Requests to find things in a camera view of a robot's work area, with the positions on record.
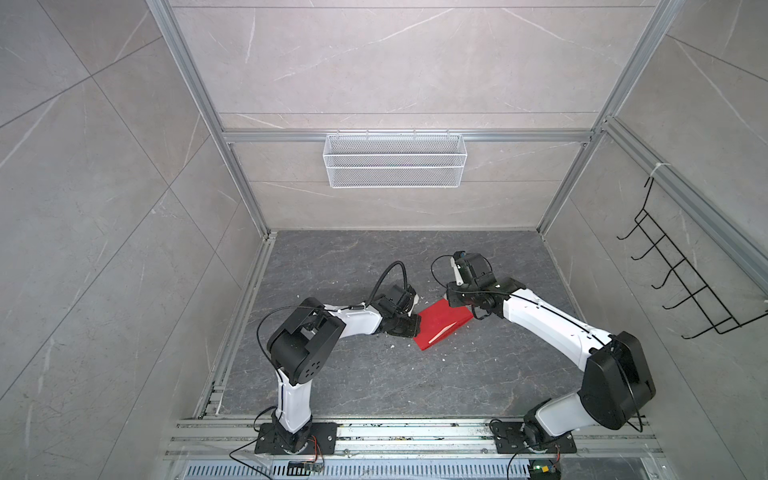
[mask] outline black hook rack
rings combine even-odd
[[[704,315],[704,318],[706,318],[707,322],[709,322],[709,324],[710,324],[709,328],[706,328],[706,329],[700,331],[699,333],[697,333],[695,335],[692,335],[692,336],[682,335],[682,337],[684,339],[695,339],[699,335],[702,335],[702,334],[704,334],[706,332],[709,332],[710,330],[714,330],[715,332],[719,333],[720,335],[723,335],[724,333],[731,332],[731,331],[733,331],[735,329],[738,329],[738,328],[741,328],[741,327],[743,327],[745,325],[748,325],[748,324],[754,322],[755,320],[758,320],[758,319],[761,319],[761,318],[763,318],[765,316],[768,316],[768,310],[766,310],[766,312],[763,315],[756,316],[756,317],[754,317],[752,319],[747,320],[746,322],[740,322],[738,319],[736,319],[735,316],[733,316],[733,314],[730,312],[730,310],[728,310],[728,307],[725,306],[723,301],[717,296],[717,294],[714,292],[714,290],[712,290],[712,287],[701,276],[701,274],[696,269],[696,267],[694,267],[694,265],[688,260],[688,258],[685,255],[683,255],[683,252],[680,251],[680,248],[678,248],[677,245],[675,244],[675,242],[673,242],[672,239],[669,237],[669,235],[667,235],[667,232],[665,232],[664,229],[661,228],[661,225],[659,225],[658,222],[650,215],[648,210],[646,210],[646,206],[648,204],[648,197],[650,196],[650,189],[653,187],[653,185],[654,185],[654,179],[653,179],[653,177],[649,177],[648,180],[645,181],[645,185],[643,186],[643,188],[647,187],[648,192],[645,194],[645,201],[643,202],[643,207],[640,209],[640,212],[638,212],[637,215],[634,216],[634,227],[632,228],[632,230],[630,230],[630,233],[627,233],[627,235],[625,235],[624,237],[616,237],[616,238],[618,238],[619,240],[626,240],[635,230],[639,229],[641,232],[643,232],[645,237],[651,243],[650,248],[648,250],[646,250],[646,252],[643,253],[642,255],[640,255],[638,258],[635,258],[635,257],[630,257],[630,258],[632,260],[641,260],[646,255],[648,255],[651,251],[656,250],[659,253],[659,255],[661,255],[661,258],[664,259],[664,262],[667,263],[667,266],[670,269],[669,269],[669,271],[667,271],[667,275],[664,277],[664,281],[661,282],[661,285],[655,286],[655,285],[651,284],[651,286],[654,289],[659,290],[661,287],[663,287],[664,285],[667,284],[667,280],[669,280],[670,276],[672,274],[674,274],[675,277],[677,278],[677,280],[680,282],[680,284],[683,285],[683,288],[685,289],[685,291],[688,293],[688,296],[683,298],[681,301],[675,303],[673,306],[664,306],[663,305],[662,308],[664,308],[665,310],[672,310],[674,308],[679,307],[680,305],[682,305],[683,303],[687,302],[688,300],[693,300],[696,303],[696,306],[699,307],[699,310],[701,311],[701,313]],[[648,232],[643,228],[642,223],[645,220],[649,220],[649,221],[653,222],[653,224],[656,226],[656,228],[662,233],[661,237],[659,237],[658,240],[654,241],[650,237]],[[659,243],[662,240],[664,240],[664,239],[667,239],[667,241],[670,243],[670,245],[672,245],[672,247],[682,257],[682,260],[680,260],[679,262],[675,263],[674,265],[669,261],[667,256],[664,255],[664,252],[662,252],[661,249],[659,248]],[[690,287],[683,281],[683,279],[680,277],[680,275],[677,272],[677,268],[679,266],[682,266],[684,263],[686,265],[688,265],[689,268],[699,277],[699,280],[701,280],[701,282],[704,284],[704,286],[702,286],[701,288],[699,288],[699,289],[697,289],[697,290],[695,290],[693,292],[691,291]],[[709,290],[709,292],[712,294],[712,296],[715,298],[715,300],[717,300],[717,302],[720,304],[720,306],[723,307],[723,310],[725,310],[725,312],[727,314],[727,318],[726,319],[718,321],[718,322],[715,323],[710,318],[710,316],[707,314],[707,312],[701,306],[701,303],[699,303],[699,301],[696,299],[696,295],[701,293],[701,292],[703,292],[704,290]],[[736,323],[736,325],[735,326],[728,326],[728,327],[718,328],[718,327],[721,327],[725,322],[728,322],[729,320],[733,320]]]

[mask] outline wire basket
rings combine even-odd
[[[323,160],[333,188],[458,187],[467,149],[460,134],[334,134]]]

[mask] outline gray marble floor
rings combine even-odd
[[[222,413],[250,414],[276,403],[274,371],[256,342],[256,324],[278,306],[307,296],[347,305],[368,296],[393,260],[408,268],[423,310],[444,293],[429,273],[438,255],[479,252],[498,276],[512,276],[573,313],[536,232],[282,231],[266,269],[233,370]],[[385,285],[399,282],[393,270]],[[448,259],[435,274],[450,279]],[[292,310],[266,320],[263,342]],[[313,381],[316,415],[521,415],[542,400],[577,389],[581,374],[554,347],[497,316],[472,320],[422,352],[412,339],[342,339]]]

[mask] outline black mounting plate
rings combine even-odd
[[[493,433],[493,440],[496,443],[496,453],[523,453],[526,450],[523,442],[523,435],[520,431],[523,421],[519,422],[499,422],[494,420],[488,424]],[[546,453],[557,453],[558,446],[560,453],[576,453],[576,444],[573,435],[568,434],[548,445]]]
[[[332,422],[313,422],[310,426],[310,438],[314,435],[317,439],[317,447],[323,455],[333,455],[336,451],[336,429],[339,424]],[[301,452],[298,454],[313,454],[315,452],[315,443],[309,440]],[[259,438],[256,440],[256,447],[253,453],[270,453],[272,455],[285,455],[286,446],[283,440],[277,435],[275,425],[272,423],[262,423],[259,427]]]

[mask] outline black cable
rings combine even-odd
[[[277,409],[277,405],[272,405],[271,407],[266,407],[264,410],[262,410],[259,413],[259,415],[256,415],[256,417],[253,419],[253,431],[254,432],[258,432],[258,430],[256,430],[256,420],[258,420],[259,417],[261,417],[265,413],[269,412],[270,410],[275,410],[275,409]]]
[[[509,438],[506,435],[502,437],[501,435],[499,435],[499,432],[494,432],[493,431],[493,427],[491,426],[491,425],[493,425],[493,422],[504,423],[501,419],[491,419],[488,422],[488,427],[491,429],[491,433],[493,433],[494,436],[496,436],[497,438],[504,439],[504,440],[509,440]]]
[[[527,449],[533,449],[534,447],[540,447],[540,446],[542,446],[542,445],[544,445],[546,443],[554,443],[554,442],[558,441],[559,439],[563,438],[564,436],[566,436],[567,434],[568,434],[568,432],[560,434],[560,435],[554,437],[552,440],[549,440],[547,442],[535,443],[534,445],[526,445],[526,446],[520,448],[517,452],[514,453],[512,458],[509,459],[509,463],[507,464],[507,480],[509,480],[509,468],[512,466],[512,461],[515,460],[516,456],[518,456],[519,454],[523,453]]]
[[[441,255],[440,257],[435,258],[432,261],[432,265],[429,266],[429,271],[432,272],[432,278],[435,279],[435,282],[437,282],[438,285],[440,285],[443,288],[448,288],[447,286],[445,286],[442,283],[440,283],[440,280],[437,280],[437,277],[435,276],[435,262],[440,260],[443,257],[453,257],[453,255]]]
[[[525,300],[525,301],[526,301],[526,302],[528,302],[528,303],[533,303],[533,304],[534,304],[534,305],[536,305],[536,306],[540,306],[541,308],[543,308],[544,310],[547,310],[548,312],[554,313],[555,315],[559,316],[559,317],[560,317],[560,318],[562,318],[563,320],[565,320],[565,321],[567,321],[567,322],[569,322],[569,323],[571,323],[571,324],[573,324],[573,325],[576,325],[576,326],[577,326],[577,327],[579,327],[580,329],[584,330],[586,333],[589,333],[589,334],[590,334],[590,335],[592,335],[592,336],[594,337],[594,339],[596,339],[596,340],[597,340],[597,341],[598,341],[598,342],[599,342],[599,343],[600,343],[602,346],[605,346],[605,343],[603,343],[603,341],[602,341],[602,340],[598,339],[598,336],[597,336],[597,335],[595,335],[594,333],[592,333],[592,332],[590,332],[589,330],[585,329],[583,326],[581,326],[581,325],[579,325],[578,323],[574,322],[573,320],[569,319],[569,318],[568,318],[568,317],[566,317],[565,315],[563,315],[563,314],[561,314],[561,313],[558,313],[558,312],[555,312],[553,309],[551,309],[551,308],[547,308],[547,306],[546,306],[546,305],[541,305],[540,303],[538,303],[538,302],[534,302],[533,300],[531,300],[531,299],[528,299],[528,298],[525,298],[524,296],[515,295],[514,293],[510,293],[510,295],[511,295],[511,296],[514,296],[514,297],[516,297],[516,298],[519,298],[519,299],[521,299],[521,300]]]
[[[491,269],[491,273],[493,273],[493,265],[491,265],[491,262],[489,262],[488,259],[485,258],[485,255],[482,253],[478,253],[478,255],[482,257],[483,260],[485,260],[485,262],[488,264],[488,268]]]
[[[624,371],[624,367],[621,365],[621,362],[616,360],[616,364],[619,365],[619,373],[621,373],[621,377],[624,379],[624,381],[627,383],[627,388],[629,389],[629,395],[632,397],[632,405],[634,405],[634,412],[637,414],[637,423],[640,425],[640,428],[634,426],[634,423],[627,420],[627,424],[635,429],[636,432],[642,433],[643,432],[643,419],[640,417],[640,409],[637,407],[637,400],[634,398],[634,392],[632,391],[632,387],[629,384],[629,378],[627,377],[627,373]]]
[[[253,430],[254,430],[254,431],[256,430],[256,420],[258,420],[258,419],[259,419],[259,417],[261,417],[261,416],[262,416],[262,415],[264,415],[265,413],[269,412],[271,409],[276,409],[276,408],[277,408],[277,405],[273,405],[273,406],[269,406],[269,407],[266,407],[264,410],[262,410],[261,412],[259,412],[259,415],[256,415],[256,418],[255,418],[255,419],[253,419]],[[259,437],[257,436],[257,437],[256,437],[256,439],[255,439],[255,440],[253,440],[252,442],[248,442],[247,444],[243,445],[242,447],[239,447],[238,449],[234,449],[232,452],[230,452],[230,458],[231,458],[231,459],[233,459],[235,462],[237,462],[237,463],[240,463],[241,465],[245,465],[246,467],[250,468],[250,469],[251,469],[251,470],[253,470],[254,472],[258,473],[259,475],[262,475],[264,478],[268,478],[269,480],[274,480],[272,477],[270,477],[270,476],[269,476],[269,474],[267,474],[267,473],[265,473],[265,472],[262,472],[262,471],[261,471],[261,470],[259,470],[258,468],[254,467],[254,466],[252,466],[252,465],[248,465],[246,462],[242,462],[242,461],[240,461],[240,460],[238,460],[237,458],[234,458],[234,457],[232,456],[232,454],[233,454],[233,453],[239,452],[240,450],[242,450],[242,449],[244,449],[244,448],[246,448],[246,447],[248,447],[248,446],[251,446],[251,445],[253,445],[253,444],[254,444],[254,443],[256,443],[258,440],[259,440]]]
[[[379,291],[379,287],[381,286],[382,282],[387,276],[387,273],[393,268],[395,268],[395,265],[400,265],[400,269],[402,270],[402,289],[408,290],[408,274],[406,273],[406,265],[401,262],[400,260],[395,260],[391,264],[389,264],[388,267],[386,267],[386,270],[384,270],[384,273],[381,274],[379,277],[379,280],[376,281],[376,285],[373,287],[373,290],[371,290],[371,295],[368,297],[368,301],[366,302],[366,307],[371,304],[373,301],[373,297],[376,296],[376,292]]]

